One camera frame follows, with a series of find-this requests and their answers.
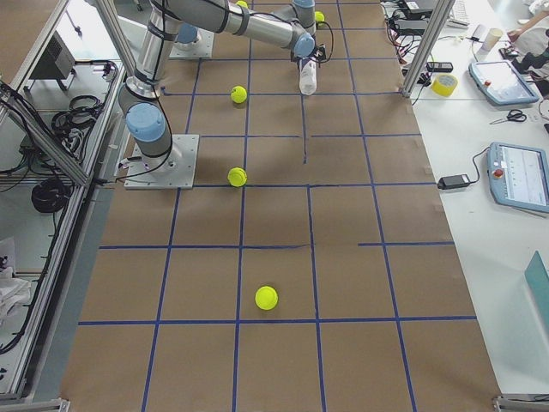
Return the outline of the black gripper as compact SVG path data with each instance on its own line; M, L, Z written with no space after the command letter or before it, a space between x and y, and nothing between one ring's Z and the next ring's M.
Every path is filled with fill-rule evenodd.
M313 53L311 54L312 60L330 60L330 54L327 53L325 44L316 45Z

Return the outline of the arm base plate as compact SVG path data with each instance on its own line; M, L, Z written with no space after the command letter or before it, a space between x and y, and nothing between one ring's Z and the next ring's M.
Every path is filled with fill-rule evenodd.
M173 44L170 58L199 59L211 58L214 46L214 33L184 24Z
M129 177L124 180L124 188L127 190L192 189L198 148L199 136L191 134L173 136L172 150L167 159L165 156L148 158L135 145L132 157L137 157L137 160L127 163Z

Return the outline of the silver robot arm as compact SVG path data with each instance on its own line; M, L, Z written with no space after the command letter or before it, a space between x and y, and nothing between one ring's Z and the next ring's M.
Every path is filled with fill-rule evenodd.
M176 43L181 48L191 48L195 47L200 42L201 38L197 27L184 22L179 29Z
M147 32L134 68L118 94L125 122L142 155L163 159L172 150L172 133L156 88L175 44L189 50L200 31L245 36L309 58L316 48L315 3L292 1L262 13L229 1L152 1Z

